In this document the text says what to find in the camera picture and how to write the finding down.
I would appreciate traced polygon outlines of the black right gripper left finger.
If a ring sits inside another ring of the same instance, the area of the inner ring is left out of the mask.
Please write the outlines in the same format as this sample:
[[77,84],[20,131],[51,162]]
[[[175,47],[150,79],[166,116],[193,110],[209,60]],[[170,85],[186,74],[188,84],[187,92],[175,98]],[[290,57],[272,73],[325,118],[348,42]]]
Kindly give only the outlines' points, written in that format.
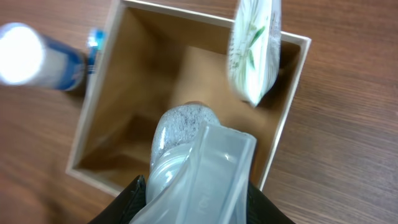
[[129,224],[146,206],[146,182],[138,175],[99,215],[88,224]]

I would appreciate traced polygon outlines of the clear bottle with cap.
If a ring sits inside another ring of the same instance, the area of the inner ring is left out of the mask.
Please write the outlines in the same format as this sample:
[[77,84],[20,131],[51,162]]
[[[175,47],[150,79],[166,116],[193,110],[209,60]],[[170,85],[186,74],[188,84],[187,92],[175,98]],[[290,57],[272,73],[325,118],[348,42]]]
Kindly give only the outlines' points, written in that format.
[[245,223],[255,146],[205,105],[168,110],[152,142],[146,205],[130,222]]

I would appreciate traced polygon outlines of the cotton swab tub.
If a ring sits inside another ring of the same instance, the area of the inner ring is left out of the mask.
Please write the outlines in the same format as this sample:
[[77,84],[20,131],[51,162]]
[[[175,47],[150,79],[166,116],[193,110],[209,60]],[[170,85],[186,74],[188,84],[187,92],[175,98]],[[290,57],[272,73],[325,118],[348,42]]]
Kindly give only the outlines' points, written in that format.
[[1,84],[74,90],[85,81],[85,58],[77,49],[27,24],[1,26]]

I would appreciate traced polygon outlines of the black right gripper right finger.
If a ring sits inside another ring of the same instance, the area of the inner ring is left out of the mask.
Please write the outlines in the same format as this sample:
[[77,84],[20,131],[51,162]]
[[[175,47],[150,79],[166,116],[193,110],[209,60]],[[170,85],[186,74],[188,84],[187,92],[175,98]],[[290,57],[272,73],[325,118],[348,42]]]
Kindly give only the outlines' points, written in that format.
[[248,184],[246,223],[295,224],[251,182]]

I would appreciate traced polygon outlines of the white bamboo print tube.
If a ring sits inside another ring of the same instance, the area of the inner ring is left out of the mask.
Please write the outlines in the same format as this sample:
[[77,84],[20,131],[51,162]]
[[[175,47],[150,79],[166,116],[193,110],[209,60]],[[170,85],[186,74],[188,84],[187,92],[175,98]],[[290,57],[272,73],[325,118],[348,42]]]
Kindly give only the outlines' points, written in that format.
[[256,107],[273,87],[280,65],[282,1],[240,0],[228,45],[231,89]]

